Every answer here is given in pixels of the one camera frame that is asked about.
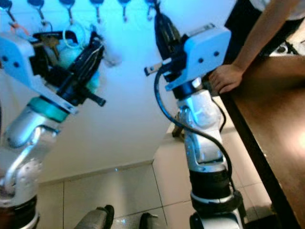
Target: person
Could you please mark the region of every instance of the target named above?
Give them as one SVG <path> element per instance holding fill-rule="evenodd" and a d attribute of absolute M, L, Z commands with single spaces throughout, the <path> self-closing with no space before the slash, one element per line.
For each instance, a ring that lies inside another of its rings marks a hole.
<path fill-rule="evenodd" d="M 209 75 L 220 94 L 239 86 L 258 55 L 271 54 L 294 33 L 305 16 L 305 0 L 238 0 L 226 27 L 231 30 L 225 64 Z"/>

